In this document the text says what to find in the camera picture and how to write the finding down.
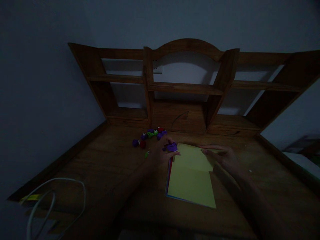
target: wooden shelf divider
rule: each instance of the wooden shelf divider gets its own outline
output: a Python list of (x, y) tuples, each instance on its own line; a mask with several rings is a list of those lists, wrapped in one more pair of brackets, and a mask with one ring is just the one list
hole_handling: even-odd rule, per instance
[(149, 91), (159, 92), (179, 92), (179, 93), (193, 93), (205, 95), (222, 95), (223, 92), (216, 89), (213, 85), (204, 84), (188, 84), (188, 83), (166, 83), (153, 82), (148, 87)]
[(231, 88), (253, 89), (253, 90), (271, 90), (271, 91), (288, 91), (300, 92), (301, 88), (289, 86), (274, 82), (258, 82), (258, 81), (233, 81)]
[(143, 84), (142, 76), (129, 76), (129, 75), (114, 75), (103, 74), (89, 77), (90, 81), (97, 82), (120, 82), (120, 83), (135, 83)]

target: wooden shelf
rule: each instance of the wooden shelf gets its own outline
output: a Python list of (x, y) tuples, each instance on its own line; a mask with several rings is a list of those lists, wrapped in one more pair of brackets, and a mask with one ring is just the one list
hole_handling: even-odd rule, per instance
[(206, 107), (204, 102), (180, 102), (155, 99), (152, 127), (168, 131), (205, 133)]
[(109, 118), (148, 121), (147, 111), (140, 108), (118, 107), (107, 114)]
[(103, 74), (89, 77), (89, 79), (90, 81), (97, 82), (121, 82), (143, 84), (142, 76)]
[(159, 92), (180, 92), (180, 93), (193, 93), (205, 95), (222, 95), (223, 92), (214, 88), (213, 85), (203, 84), (188, 84), (188, 83), (166, 83), (166, 82), (153, 82), (148, 91)]
[(217, 114), (212, 126), (258, 131), (260, 128), (243, 116)]
[(300, 92), (301, 88), (274, 82), (233, 81), (231, 88)]

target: yellow paper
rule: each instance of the yellow paper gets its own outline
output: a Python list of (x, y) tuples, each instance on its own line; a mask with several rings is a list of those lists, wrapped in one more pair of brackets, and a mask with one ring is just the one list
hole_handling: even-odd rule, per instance
[(175, 156), (174, 163), (177, 166), (186, 167), (198, 171), (212, 171), (214, 166), (214, 160), (207, 158), (201, 152), (201, 148), (194, 147), (191, 145), (178, 143), (178, 151), (181, 156)]
[(168, 195), (216, 208), (208, 171), (192, 170), (172, 163)]

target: wood grain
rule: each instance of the wood grain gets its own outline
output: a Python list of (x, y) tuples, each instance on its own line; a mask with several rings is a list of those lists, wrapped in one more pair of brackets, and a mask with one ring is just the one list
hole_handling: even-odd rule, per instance
[(142, 60), (142, 49), (98, 48), (100, 58)]
[(143, 48), (143, 83), (144, 92), (147, 103), (149, 126), (152, 125), (153, 105), (154, 105), (154, 92), (148, 91), (148, 88), (153, 84), (153, 63), (152, 63), (152, 50), (148, 47)]
[(213, 87), (223, 92), (221, 97), (209, 95), (207, 101), (207, 132), (209, 131), (210, 124), (217, 115), (219, 108), (226, 97), (232, 81), (234, 80), (237, 68), (237, 61), (239, 57), (240, 49), (231, 49), (226, 51), (221, 59), (221, 65), (217, 74), (217, 77), (213, 83)]
[(118, 107), (107, 115), (109, 118), (148, 121), (146, 109)]
[(168, 131), (205, 133), (205, 103), (155, 99), (153, 128)]
[(231, 88), (253, 89), (253, 90), (272, 90), (272, 91), (288, 91), (300, 92), (299, 87), (274, 83), (274, 82), (257, 82), (257, 81), (233, 81)]
[(258, 131), (260, 128), (243, 116), (217, 114), (212, 126)]
[(121, 82), (121, 83), (143, 84), (142, 76), (103, 74), (103, 75), (92, 76), (89, 79), (90, 81), (98, 81), (98, 82)]
[(56, 159), (53, 163), (51, 163), (48, 167), (42, 170), (38, 175), (36, 175), (33, 179), (19, 188), (15, 193), (13, 193), (8, 200), (10, 201), (20, 201), (21, 198), (28, 195), (32, 190), (38, 187), (40, 184), (45, 181), (53, 178), (53, 176), (60, 171), (74, 156), (76, 156), (86, 145), (88, 145), (91, 141), (93, 141), (97, 136), (103, 132), (103, 130), (107, 127), (107, 121), (101, 123), (98, 127), (92, 130), (88, 135), (82, 138), (79, 142), (77, 142), (73, 147), (71, 147), (68, 151), (62, 154), (58, 159)]
[(215, 126), (211, 125), (208, 133), (209, 134), (217, 134), (217, 135), (234, 136), (234, 137), (252, 137), (255, 134), (257, 134), (257, 131), (236, 129), (236, 128), (227, 128), (227, 127), (221, 128), (221, 127), (215, 127)]
[(193, 93), (205, 95), (222, 95), (223, 92), (215, 89), (212, 85), (204, 84), (190, 84), (190, 83), (166, 83), (166, 82), (153, 82), (149, 85), (149, 91), (159, 92), (179, 92), (179, 93)]
[[(88, 190), (87, 207), (90, 208), (106, 191), (126, 178), (144, 161), (144, 153), (157, 142), (156, 138), (149, 139), (147, 149), (144, 150), (133, 148), (131, 144), (132, 139), (139, 137), (145, 130), (146, 128), (109, 126), (55, 177), (72, 177), (84, 181)], [(318, 239), (319, 199), (254, 138), (178, 132), (168, 134), (181, 143), (231, 146), (242, 167), (248, 171), (281, 218), (302, 239)], [(230, 238), (257, 238), (218, 171), (211, 174), (217, 208), (210, 209), (166, 197), (164, 191), (167, 167), (167, 164), (160, 166), (142, 182), (120, 212), (119, 223), (150, 223)], [(81, 186), (53, 183), (50, 188), (57, 193), (57, 207), (81, 209)]]
[(114, 96), (110, 83), (90, 82), (91, 76), (106, 74), (105, 68), (98, 53), (98, 48), (85, 45), (68, 43), (80, 69), (85, 76), (88, 85), (91, 88), (104, 116), (118, 107), (116, 97)]
[(184, 38), (168, 42), (161, 47), (153, 50), (152, 59), (158, 60), (165, 55), (182, 51), (198, 52), (210, 57), (216, 62), (220, 60), (221, 56), (224, 53), (208, 42), (199, 39)]
[(110, 125), (125, 126), (125, 127), (145, 128), (145, 129), (149, 128), (148, 121), (144, 119), (135, 120), (135, 119), (127, 119), (127, 118), (108, 117), (108, 123)]

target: wooden desk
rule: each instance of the wooden desk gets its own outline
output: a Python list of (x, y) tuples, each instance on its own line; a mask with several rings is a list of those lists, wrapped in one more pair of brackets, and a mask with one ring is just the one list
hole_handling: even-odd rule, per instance
[[(144, 131), (108, 126), (55, 177), (83, 181), (88, 191), (87, 207), (90, 208), (144, 161), (145, 152), (155, 144), (156, 138), (148, 139), (144, 150), (131, 145), (132, 140), (140, 138)], [(255, 139), (177, 132), (169, 132), (169, 135), (177, 142), (192, 145), (216, 143), (231, 146), (284, 221), (304, 239), (318, 239), (319, 199)], [(219, 172), (211, 174), (217, 208), (210, 209), (165, 197), (167, 168), (167, 164), (159, 167), (129, 198), (119, 216), (124, 223), (148, 222), (195, 232), (256, 239), (247, 219), (223, 185), (224, 181), (218, 177)], [(57, 206), (61, 211), (77, 212), (82, 208), (81, 186), (56, 181), (50, 187), (57, 191)]]

